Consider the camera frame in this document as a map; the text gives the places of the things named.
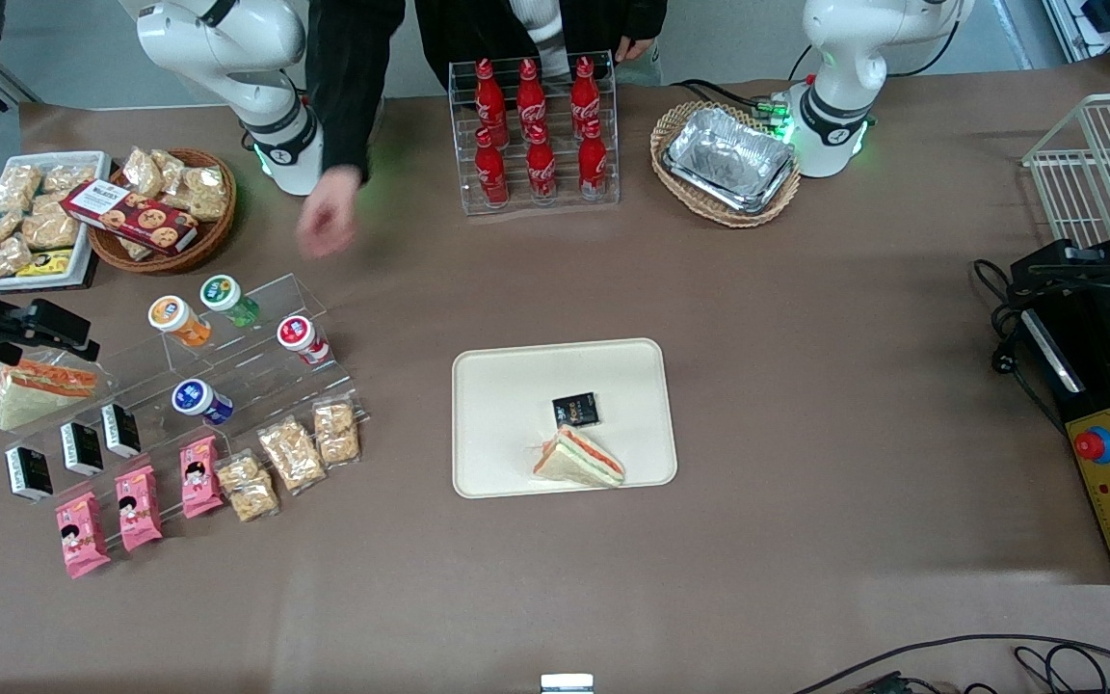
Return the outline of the person right hand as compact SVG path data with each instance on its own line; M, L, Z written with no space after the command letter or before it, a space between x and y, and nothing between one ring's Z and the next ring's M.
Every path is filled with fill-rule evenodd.
M297 247L317 259L349 250L357 231L357 195L364 183L359 167L326 170L305 199L297 220Z

